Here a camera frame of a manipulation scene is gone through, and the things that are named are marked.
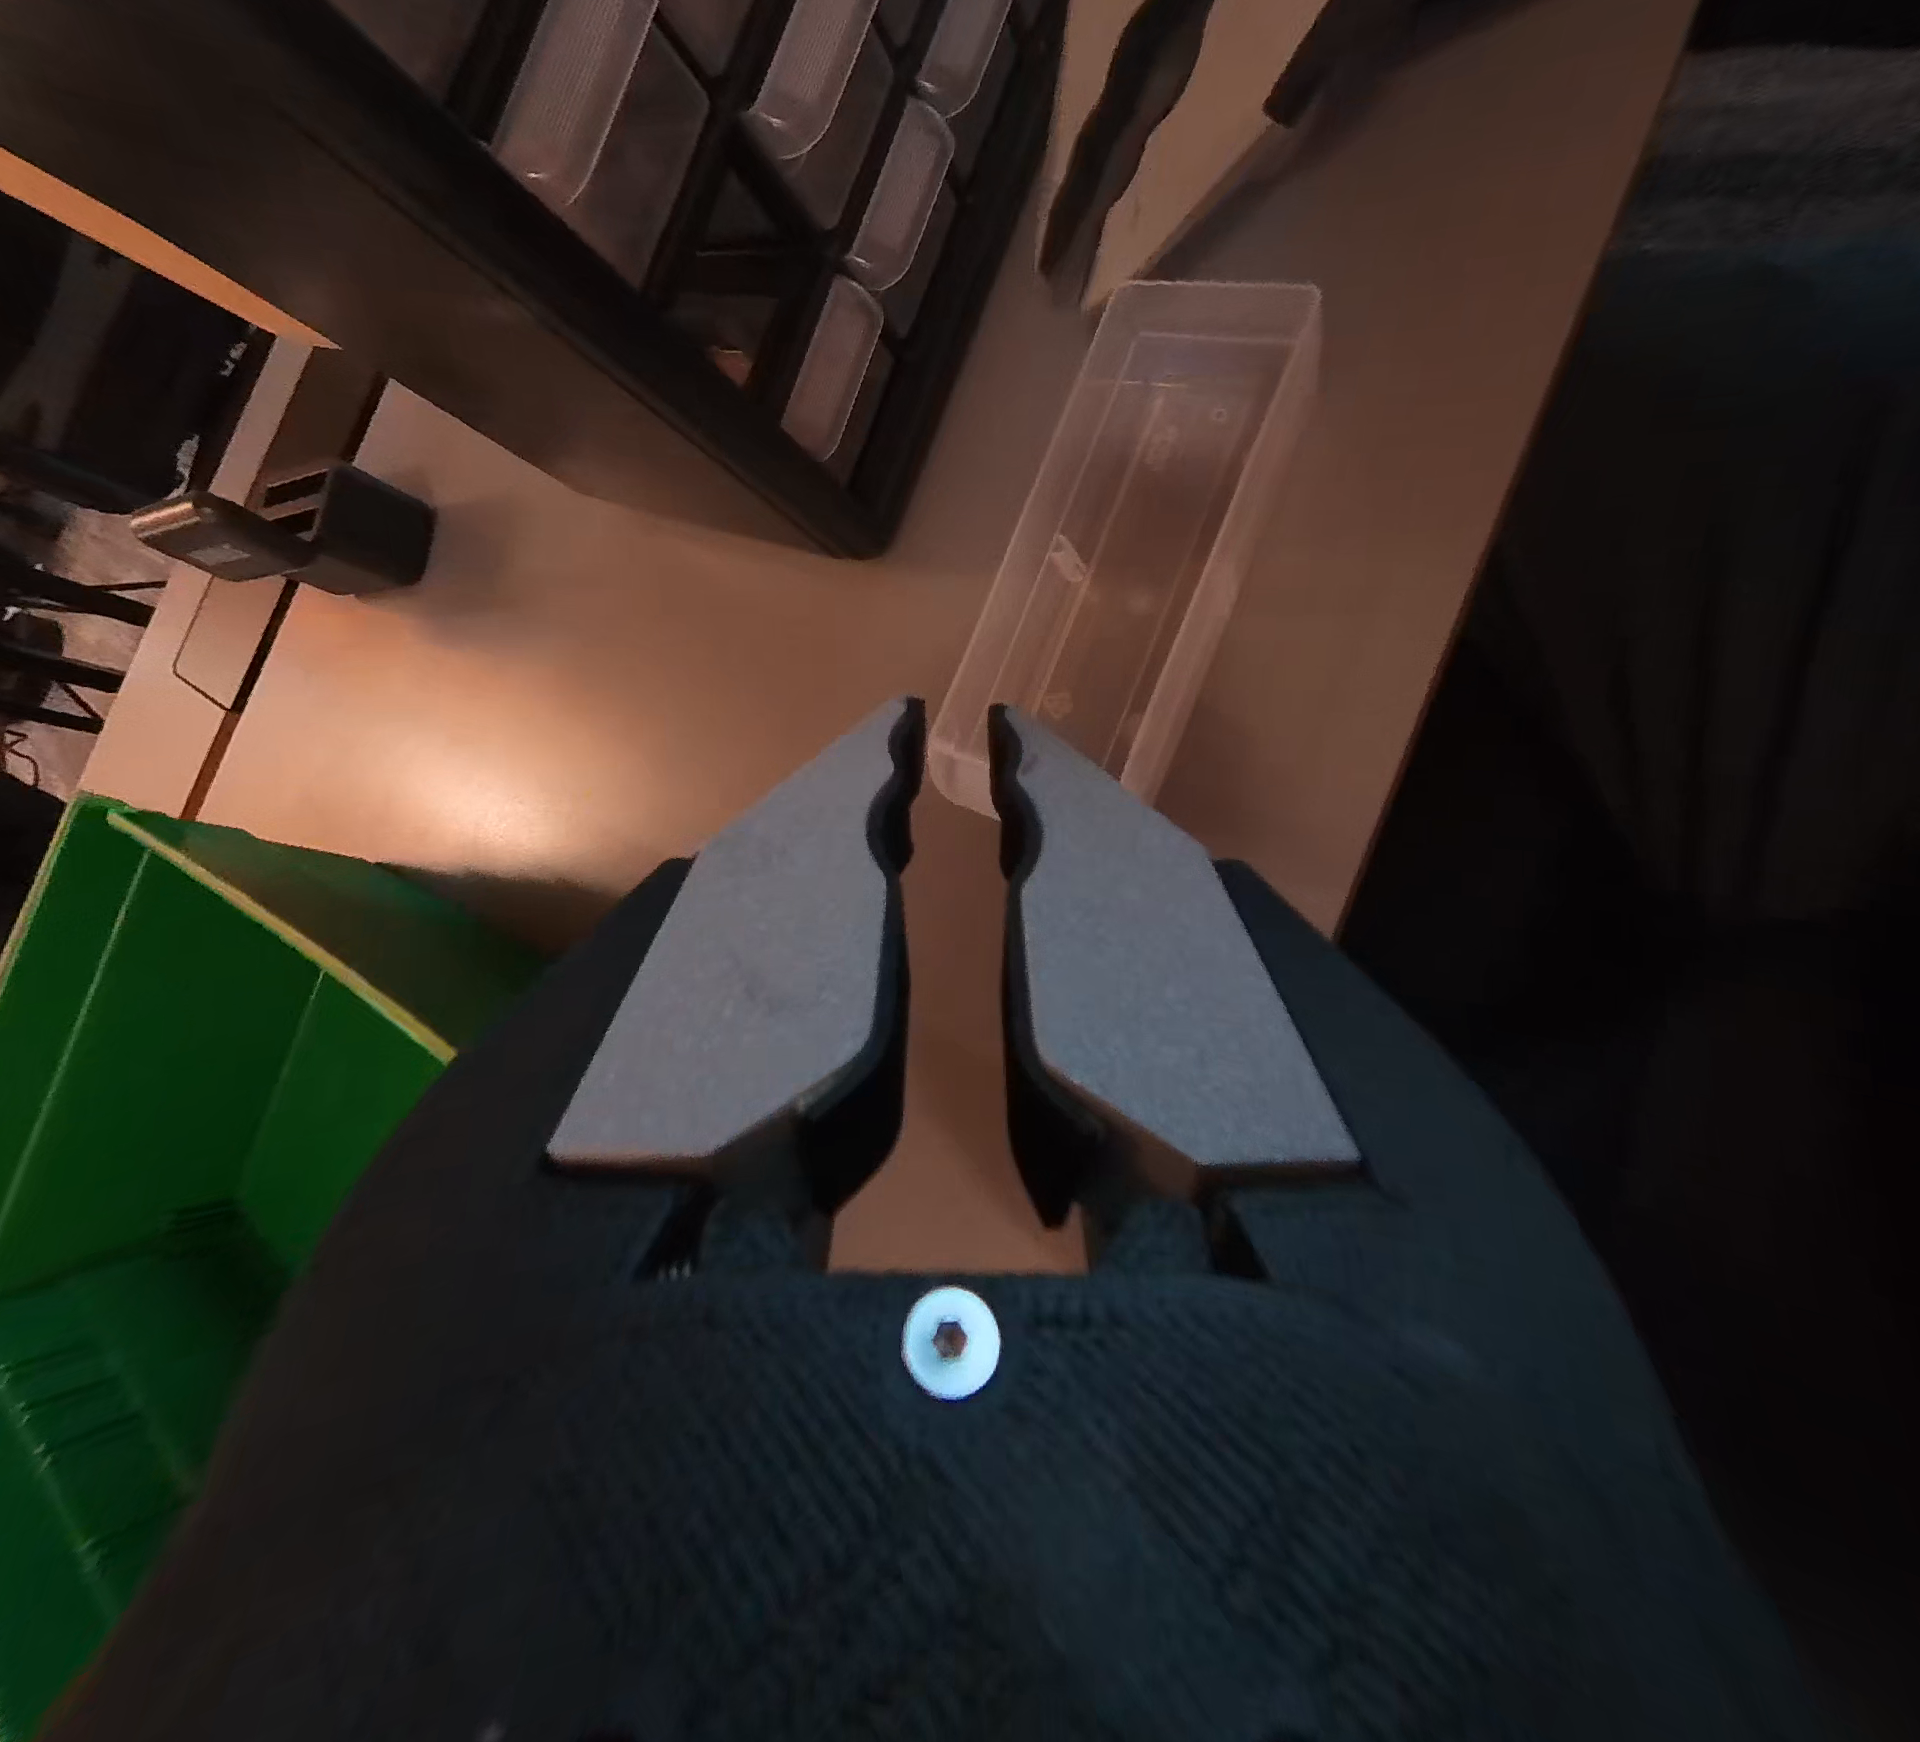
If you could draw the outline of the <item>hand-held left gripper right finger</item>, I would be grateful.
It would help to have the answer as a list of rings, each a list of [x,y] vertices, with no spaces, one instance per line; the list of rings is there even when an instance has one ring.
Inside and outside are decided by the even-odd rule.
[[[1214,855],[1033,714],[988,711],[1022,1186],[1090,1265],[1141,1205],[1363,1173]]]

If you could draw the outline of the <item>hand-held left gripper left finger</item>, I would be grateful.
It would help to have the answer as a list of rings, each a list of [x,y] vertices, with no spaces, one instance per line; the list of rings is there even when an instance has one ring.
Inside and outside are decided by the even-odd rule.
[[[827,1261],[902,1127],[920,781],[925,701],[884,701],[693,855],[551,1167],[702,1186]]]

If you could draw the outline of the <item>clear plastic drawer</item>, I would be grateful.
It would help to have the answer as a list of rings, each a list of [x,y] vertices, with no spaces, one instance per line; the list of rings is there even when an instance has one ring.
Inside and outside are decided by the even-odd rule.
[[[1106,301],[929,731],[929,781],[994,817],[1019,709],[1153,798],[1313,419],[1315,284],[1151,279]]]

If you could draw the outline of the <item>black drawer cabinet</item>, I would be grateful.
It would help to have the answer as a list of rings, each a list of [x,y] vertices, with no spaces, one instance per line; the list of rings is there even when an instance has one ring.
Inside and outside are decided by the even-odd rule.
[[[1019,248],[1064,0],[982,151],[911,366],[833,483],[326,0],[3,0],[3,156],[568,485],[880,555]]]

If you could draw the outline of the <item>rows of translucent cabinet drawers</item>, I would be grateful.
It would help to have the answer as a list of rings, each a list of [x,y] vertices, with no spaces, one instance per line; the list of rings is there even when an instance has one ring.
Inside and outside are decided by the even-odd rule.
[[[1046,0],[326,0],[854,483]]]

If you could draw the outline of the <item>large green plastic bin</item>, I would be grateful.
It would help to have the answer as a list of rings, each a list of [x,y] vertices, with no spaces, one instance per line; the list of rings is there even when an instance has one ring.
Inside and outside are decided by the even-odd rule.
[[[387,867],[65,807],[3,949],[3,1740],[135,1599],[350,1186],[541,968]]]

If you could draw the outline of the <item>black usb hub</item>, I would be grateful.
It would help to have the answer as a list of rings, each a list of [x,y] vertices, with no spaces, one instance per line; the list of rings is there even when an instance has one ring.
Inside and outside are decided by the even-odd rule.
[[[189,489],[128,515],[156,555],[230,585],[293,580],[331,597],[413,591],[430,564],[438,515],[419,496],[331,464],[282,480],[241,504]]]

